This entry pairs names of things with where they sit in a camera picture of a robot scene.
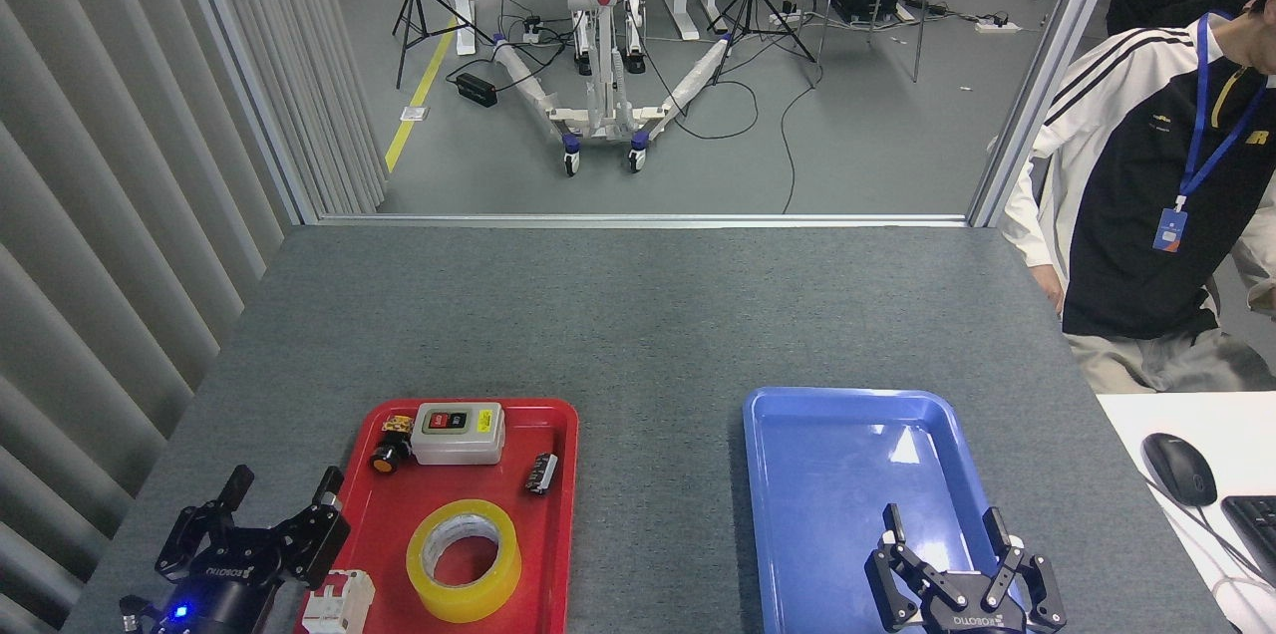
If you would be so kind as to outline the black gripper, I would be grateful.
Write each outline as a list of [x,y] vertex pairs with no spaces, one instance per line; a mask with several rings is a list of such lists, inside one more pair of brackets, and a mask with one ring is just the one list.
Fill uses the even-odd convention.
[[329,467],[309,506],[265,529],[254,557],[211,557],[191,563],[205,538],[218,543],[234,529],[254,475],[237,466],[218,498],[184,506],[160,549],[154,571],[177,580],[163,607],[139,596],[120,598],[124,633],[259,633],[286,578],[318,588],[346,542],[351,526],[337,492],[345,475]]
[[[954,573],[942,573],[907,546],[900,506],[880,512],[886,529],[866,556],[866,583],[888,631],[921,628],[925,633],[1058,633],[1067,625],[1065,606],[1049,557],[1030,554],[1009,534],[998,506],[989,506],[983,524],[997,556],[997,570],[981,593],[981,610],[972,611],[968,594]],[[1009,597],[1012,580],[1025,579],[1030,605]]]

